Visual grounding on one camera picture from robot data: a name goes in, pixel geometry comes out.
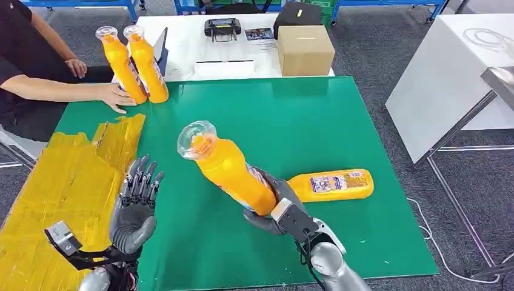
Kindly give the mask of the person's left hand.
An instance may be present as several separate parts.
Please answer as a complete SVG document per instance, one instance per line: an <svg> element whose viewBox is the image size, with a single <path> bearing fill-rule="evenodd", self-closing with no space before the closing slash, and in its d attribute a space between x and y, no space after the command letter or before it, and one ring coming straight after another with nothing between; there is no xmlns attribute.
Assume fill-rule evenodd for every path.
<svg viewBox="0 0 514 291"><path fill-rule="evenodd" d="M85 77L85 74L87 73L87 66L83 61L76 58L71 58L66 60L65 63L75 77L79 79Z"/></svg>

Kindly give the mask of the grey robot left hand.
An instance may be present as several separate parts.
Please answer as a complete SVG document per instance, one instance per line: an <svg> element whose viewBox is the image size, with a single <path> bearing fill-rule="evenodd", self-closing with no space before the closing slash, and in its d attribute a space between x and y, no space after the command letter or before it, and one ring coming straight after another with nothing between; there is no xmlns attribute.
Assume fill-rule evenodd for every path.
<svg viewBox="0 0 514 291"><path fill-rule="evenodd" d="M155 174L157 162L150 155L136 158L128 167L112 211L109 238L122 253L136 253L156 227L155 207L164 177Z"/></svg>

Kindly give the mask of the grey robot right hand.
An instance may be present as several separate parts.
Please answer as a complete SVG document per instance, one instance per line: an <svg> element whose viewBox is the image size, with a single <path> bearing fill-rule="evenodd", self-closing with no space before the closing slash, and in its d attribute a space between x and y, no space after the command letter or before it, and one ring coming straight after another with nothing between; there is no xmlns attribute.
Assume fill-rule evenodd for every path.
<svg viewBox="0 0 514 291"><path fill-rule="evenodd" d="M267 185L275 194L277 202L280 202L283 198L287 198L289 201L297 205L300 210L307 213L303 203L297 197L296 193L286 180L275 178L273 175L257 167L251 166L250 168L258 172L265 179ZM255 212L246 208L242 210L242 215L248 223L259 229L265 230L274 235L284 235L287 233L286 230L279 226L273 218L269 218L268 216L259 216Z"/></svg>

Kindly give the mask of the person's right hand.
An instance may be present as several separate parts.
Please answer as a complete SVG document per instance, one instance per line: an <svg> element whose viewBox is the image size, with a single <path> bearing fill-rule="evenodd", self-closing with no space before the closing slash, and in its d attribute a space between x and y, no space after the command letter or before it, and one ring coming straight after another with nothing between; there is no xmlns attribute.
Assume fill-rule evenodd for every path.
<svg viewBox="0 0 514 291"><path fill-rule="evenodd" d="M130 94L120 88L115 83L95 84L96 97L98 100L107 104L112 110L120 114L126 114L122 107L132 107L138 105Z"/></svg>

